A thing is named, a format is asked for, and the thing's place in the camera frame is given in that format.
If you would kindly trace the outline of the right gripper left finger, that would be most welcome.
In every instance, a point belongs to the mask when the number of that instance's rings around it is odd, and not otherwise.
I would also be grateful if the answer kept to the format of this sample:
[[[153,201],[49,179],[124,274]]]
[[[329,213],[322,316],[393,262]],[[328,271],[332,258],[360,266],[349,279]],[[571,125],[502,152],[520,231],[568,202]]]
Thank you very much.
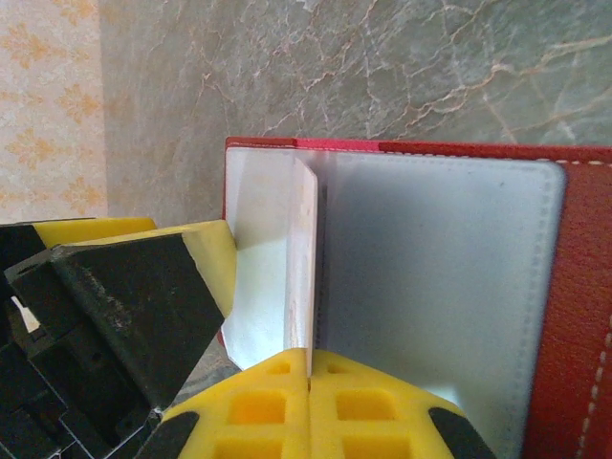
[[[168,409],[136,459],[309,459],[305,351],[283,351]]]

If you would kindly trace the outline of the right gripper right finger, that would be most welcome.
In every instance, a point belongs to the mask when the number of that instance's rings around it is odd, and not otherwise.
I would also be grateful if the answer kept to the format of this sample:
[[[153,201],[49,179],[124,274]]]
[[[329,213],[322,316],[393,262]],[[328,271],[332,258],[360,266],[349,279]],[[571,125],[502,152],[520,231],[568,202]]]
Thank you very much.
[[[497,459],[457,405],[328,351],[309,409],[312,459]]]

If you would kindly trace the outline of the white credit card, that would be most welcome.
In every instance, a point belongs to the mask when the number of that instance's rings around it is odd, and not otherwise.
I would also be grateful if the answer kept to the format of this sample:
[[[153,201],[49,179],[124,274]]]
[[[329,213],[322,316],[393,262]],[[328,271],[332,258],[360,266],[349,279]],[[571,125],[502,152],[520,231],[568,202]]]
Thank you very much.
[[[304,350],[312,375],[317,284],[318,182],[315,172],[295,159],[290,187],[284,345]]]

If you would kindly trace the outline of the red leather card holder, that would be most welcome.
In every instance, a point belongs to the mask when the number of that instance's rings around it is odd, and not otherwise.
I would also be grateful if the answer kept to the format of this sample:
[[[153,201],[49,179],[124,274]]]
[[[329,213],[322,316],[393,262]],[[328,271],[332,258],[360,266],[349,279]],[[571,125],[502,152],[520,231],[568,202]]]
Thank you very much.
[[[612,147],[228,139],[241,368],[287,349],[295,159],[315,347],[457,404],[497,459],[612,459]]]

